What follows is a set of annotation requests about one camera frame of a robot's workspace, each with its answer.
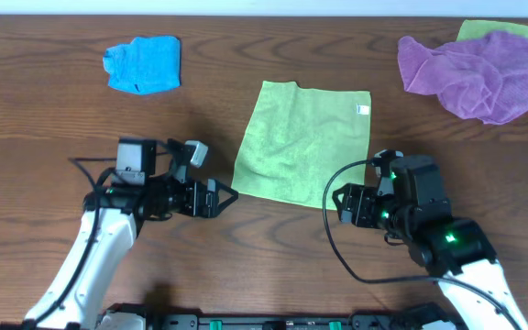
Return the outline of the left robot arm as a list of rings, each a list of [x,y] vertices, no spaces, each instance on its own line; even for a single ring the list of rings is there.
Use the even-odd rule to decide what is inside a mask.
[[[2,329],[148,329],[138,311],[103,311],[117,266],[134,246],[142,226],[175,214],[215,218],[238,198],[237,191],[188,174],[204,164],[208,147],[180,142],[122,137],[110,167],[87,178],[78,236],[46,292],[20,323]]]

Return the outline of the green microfiber cloth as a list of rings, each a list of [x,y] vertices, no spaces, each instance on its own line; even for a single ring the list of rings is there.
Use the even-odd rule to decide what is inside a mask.
[[[368,91],[302,88],[263,82],[236,156],[232,187],[239,193],[322,208],[325,186],[361,184],[369,151]]]

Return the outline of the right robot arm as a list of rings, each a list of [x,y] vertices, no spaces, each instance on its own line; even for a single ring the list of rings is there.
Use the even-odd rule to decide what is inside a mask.
[[[472,219],[452,214],[435,160],[385,149],[367,160],[379,183],[324,187],[343,224],[379,229],[385,241],[404,245],[424,275],[393,278],[395,283],[433,282],[469,329],[527,329],[498,255]]]

